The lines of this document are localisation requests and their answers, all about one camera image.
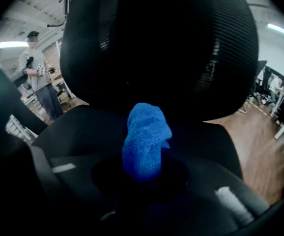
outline man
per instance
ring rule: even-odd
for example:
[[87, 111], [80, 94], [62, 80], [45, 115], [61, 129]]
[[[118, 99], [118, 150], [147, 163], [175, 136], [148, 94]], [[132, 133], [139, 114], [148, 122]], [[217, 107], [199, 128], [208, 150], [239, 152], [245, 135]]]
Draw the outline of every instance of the man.
[[262, 100], [263, 104], [268, 105], [271, 103], [275, 103], [275, 101], [277, 100], [277, 94], [278, 94], [277, 89], [281, 86], [281, 84], [282, 84], [282, 79], [280, 79], [279, 77], [276, 77], [272, 80], [270, 84], [270, 88], [269, 88], [271, 98], [266, 101]]
[[46, 110], [51, 120], [57, 119], [63, 114], [57, 94], [51, 83], [48, 72], [43, 74], [46, 59], [43, 53], [36, 49], [38, 44], [38, 32], [31, 31], [27, 36], [28, 48], [20, 55], [19, 70], [25, 69], [28, 74], [28, 82], [35, 92], [38, 101]]

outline gray t-shirt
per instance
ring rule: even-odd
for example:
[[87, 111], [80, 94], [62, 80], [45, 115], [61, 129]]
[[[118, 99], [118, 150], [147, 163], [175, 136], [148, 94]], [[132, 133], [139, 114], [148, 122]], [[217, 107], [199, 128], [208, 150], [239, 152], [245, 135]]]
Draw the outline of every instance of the gray t-shirt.
[[[27, 49], [20, 55], [20, 58], [19, 58], [19, 70], [20, 71], [25, 69], [26, 63], [29, 57], [34, 57], [34, 60], [31, 66], [32, 69], [37, 70], [39, 65], [41, 65], [42, 67], [45, 67], [45, 57], [43, 53], [39, 50]], [[40, 77], [30, 76], [28, 78], [28, 82], [30, 83], [32, 89], [34, 91], [37, 91], [43, 88], [45, 85], [48, 85], [49, 83], [51, 83], [51, 80], [49, 78], [48, 73], [45, 73], [44, 76], [40, 76]]]

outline black cap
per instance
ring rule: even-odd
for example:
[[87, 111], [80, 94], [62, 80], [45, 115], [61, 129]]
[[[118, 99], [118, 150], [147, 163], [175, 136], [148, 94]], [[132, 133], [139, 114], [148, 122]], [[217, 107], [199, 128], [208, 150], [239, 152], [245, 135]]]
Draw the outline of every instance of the black cap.
[[37, 31], [31, 31], [31, 32], [28, 34], [27, 38], [30, 38], [30, 37], [37, 37], [38, 35], [39, 35], [39, 32], [37, 32]]

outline blue towel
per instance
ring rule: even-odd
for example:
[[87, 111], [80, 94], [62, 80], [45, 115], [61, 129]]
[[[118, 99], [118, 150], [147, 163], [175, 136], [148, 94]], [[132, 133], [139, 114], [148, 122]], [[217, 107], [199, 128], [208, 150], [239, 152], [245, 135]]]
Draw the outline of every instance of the blue towel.
[[147, 181], [161, 172], [161, 148], [169, 148], [171, 137], [160, 108], [138, 103], [128, 117], [128, 135], [122, 149], [122, 165], [136, 181]]

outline mesh headrest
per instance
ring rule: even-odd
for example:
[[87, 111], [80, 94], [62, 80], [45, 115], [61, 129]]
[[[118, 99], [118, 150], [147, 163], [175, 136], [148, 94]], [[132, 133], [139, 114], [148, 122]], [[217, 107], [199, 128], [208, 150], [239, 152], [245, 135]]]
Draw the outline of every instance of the mesh headrest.
[[244, 0], [72, 0], [60, 67], [91, 106], [208, 120], [243, 104], [257, 55]]

